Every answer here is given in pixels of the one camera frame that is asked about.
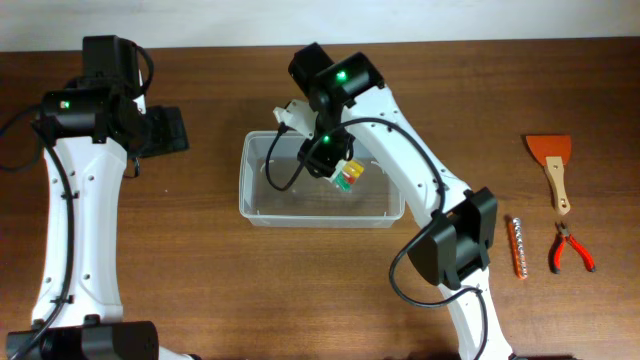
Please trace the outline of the clear case of coloured bits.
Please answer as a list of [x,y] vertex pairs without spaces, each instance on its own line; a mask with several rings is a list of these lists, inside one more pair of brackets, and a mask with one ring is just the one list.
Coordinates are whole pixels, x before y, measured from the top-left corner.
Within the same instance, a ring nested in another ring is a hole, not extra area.
[[364,165],[356,160],[339,160],[329,181],[340,191],[350,192],[364,173]]

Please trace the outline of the clear plastic storage container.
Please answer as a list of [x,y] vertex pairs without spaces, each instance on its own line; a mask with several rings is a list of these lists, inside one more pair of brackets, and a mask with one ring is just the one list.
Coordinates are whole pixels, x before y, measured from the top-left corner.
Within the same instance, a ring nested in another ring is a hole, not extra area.
[[359,142],[355,160],[363,176],[350,192],[302,171],[291,188],[275,190],[265,160],[274,131],[253,131],[244,140],[239,176],[239,212],[255,226],[311,228],[389,228],[405,213],[405,199]]

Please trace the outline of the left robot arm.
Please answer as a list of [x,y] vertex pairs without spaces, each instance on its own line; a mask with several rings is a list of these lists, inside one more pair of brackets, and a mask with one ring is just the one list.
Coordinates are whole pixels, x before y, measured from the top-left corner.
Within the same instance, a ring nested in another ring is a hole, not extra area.
[[185,151],[175,107],[147,107],[150,55],[115,35],[87,36],[83,72],[31,108],[48,174],[43,278],[31,325],[6,338],[10,359],[171,359],[150,321],[127,322],[117,280],[122,181],[143,158]]

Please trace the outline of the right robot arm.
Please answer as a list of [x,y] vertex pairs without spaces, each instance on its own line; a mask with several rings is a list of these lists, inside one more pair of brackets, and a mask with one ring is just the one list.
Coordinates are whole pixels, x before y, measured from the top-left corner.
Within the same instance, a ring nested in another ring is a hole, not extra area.
[[514,358],[489,288],[496,197],[488,188],[472,190],[434,155],[363,53],[335,62],[313,43],[295,53],[288,72],[306,99],[277,114],[282,131],[306,138],[299,167],[346,188],[357,178],[345,167],[359,142],[404,196],[419,227],[389,272],[408,258],[439,289],[437,304],[450,312],[461,358]]

